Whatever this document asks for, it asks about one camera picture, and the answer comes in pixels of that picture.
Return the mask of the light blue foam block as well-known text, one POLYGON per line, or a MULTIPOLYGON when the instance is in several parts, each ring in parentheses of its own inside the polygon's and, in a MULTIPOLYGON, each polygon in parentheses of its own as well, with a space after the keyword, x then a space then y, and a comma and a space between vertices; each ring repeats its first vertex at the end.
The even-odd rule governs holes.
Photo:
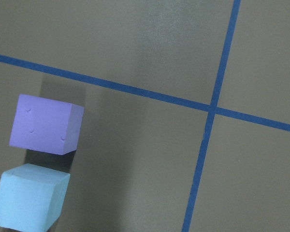
POLYGON ((46 232, 59 218, 70 174, 23 164, 2 173, 0 227, 46 232))

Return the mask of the purple foam block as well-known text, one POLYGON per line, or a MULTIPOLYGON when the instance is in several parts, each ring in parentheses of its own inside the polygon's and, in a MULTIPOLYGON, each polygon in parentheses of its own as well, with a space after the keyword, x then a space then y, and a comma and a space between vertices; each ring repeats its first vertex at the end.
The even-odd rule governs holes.
POLYGON ((65 155, 78 146, 84 107, 19 95, 9 145, 65 155))

